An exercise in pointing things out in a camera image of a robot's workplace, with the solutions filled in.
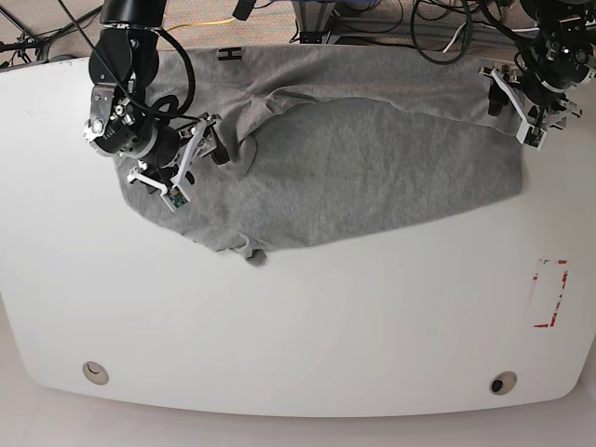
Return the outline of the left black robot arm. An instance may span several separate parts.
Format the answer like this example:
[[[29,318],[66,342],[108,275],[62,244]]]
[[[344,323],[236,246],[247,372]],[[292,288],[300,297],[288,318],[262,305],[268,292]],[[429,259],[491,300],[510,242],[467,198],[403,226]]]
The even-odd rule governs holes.
[[[541,149],[550,129],[563,129],[569,115],[581,116],[567,91],[595,78],[595,3],[593,1],[523,1],[537,32],[525,37],[496,19],[484,1],[482,15],[517,52],[515,67],[482,67],[491,80],[489,110],[500,115],[512,106],[521,119],[517,140]]]

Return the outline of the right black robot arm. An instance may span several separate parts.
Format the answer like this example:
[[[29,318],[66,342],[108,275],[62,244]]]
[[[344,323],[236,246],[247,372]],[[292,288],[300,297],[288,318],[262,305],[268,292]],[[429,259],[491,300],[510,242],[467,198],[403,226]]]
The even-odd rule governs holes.
[[[162,27],[165,9],[163,1],[104,2],[100,39],[88,61],[93,89],[84,137],[102,156],[135,160],[128,183],[143,183],[176,211],[190,200],[193,162],[210,156],[221,165],[229,154],[216,132],[218,115],[187,114],[196,93],[195,71],[187,52]],[[187,93],[183,101],[166,95],[147,104],[160,39],[182,57]]]

